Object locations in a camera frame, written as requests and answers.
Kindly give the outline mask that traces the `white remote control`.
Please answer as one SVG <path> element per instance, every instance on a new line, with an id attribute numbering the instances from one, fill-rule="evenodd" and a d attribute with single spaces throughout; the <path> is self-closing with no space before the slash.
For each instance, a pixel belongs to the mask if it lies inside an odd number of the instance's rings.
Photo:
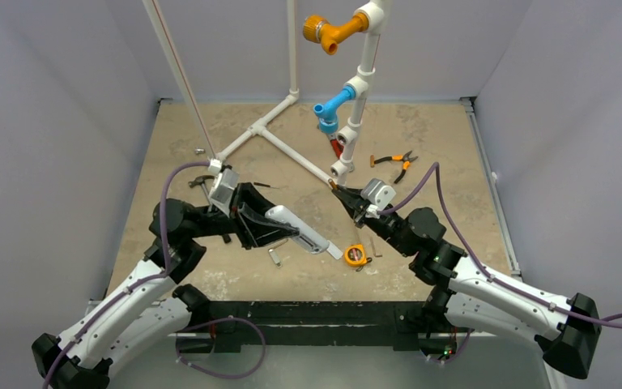
<path id="1" fill-rule="evenodd" d="M 292 240 L 310 254 L 323 253 L 330 247 L 326 238 L 283 205 L 269 209 L 265 217 L 297 229 L 298 234 Z"/>

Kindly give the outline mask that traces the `white battery cover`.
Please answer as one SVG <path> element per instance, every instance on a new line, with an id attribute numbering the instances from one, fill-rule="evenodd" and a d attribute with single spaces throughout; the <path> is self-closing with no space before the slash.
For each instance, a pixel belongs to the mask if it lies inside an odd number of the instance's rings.
<path id="1" fill-rule="evenodd" d="M 343 251 L 340 250 L 333 242 L 328 243 L 326 253 L 335 260 L 340 260 L 343 258 Z"/>

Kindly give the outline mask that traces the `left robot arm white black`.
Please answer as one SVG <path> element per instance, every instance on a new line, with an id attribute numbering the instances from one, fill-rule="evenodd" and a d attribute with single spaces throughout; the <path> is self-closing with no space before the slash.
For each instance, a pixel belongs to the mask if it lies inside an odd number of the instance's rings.
<path id="1" fill-rule="evenodd" d="M 44 387 L 106 388 L 157 340 L 182 331 L 213 333 L 230 323 L 229 316 L 216 318 L 208 297 L 185 281 L 207 252 L 200 238 L 233 235 L 247 250 L 284 239 L 314 248 L 313 230 L 249 182 L 214 189 L 206 206 L 163 198 L 150 229 L 152 245 L 119 286 L 76 324 L 33 342 Z"/>

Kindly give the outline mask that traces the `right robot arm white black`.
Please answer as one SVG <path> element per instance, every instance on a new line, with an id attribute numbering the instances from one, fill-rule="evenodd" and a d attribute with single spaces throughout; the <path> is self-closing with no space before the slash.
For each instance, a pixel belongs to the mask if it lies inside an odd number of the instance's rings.
<path id="1" fill-rule="evenodd" d="M 602 327 L 591 297 L 550 293 L 507 276 L 445 239 L 447 228 L 431 207 L 402 217 L 369 188 L 332 190 L 356 226 L 367 227 L 404 257 L 432 286 L 424 323 L 447 324 L 517 338 L 539 348 L 545 363 L 571 378 L 588 377 Z"/>

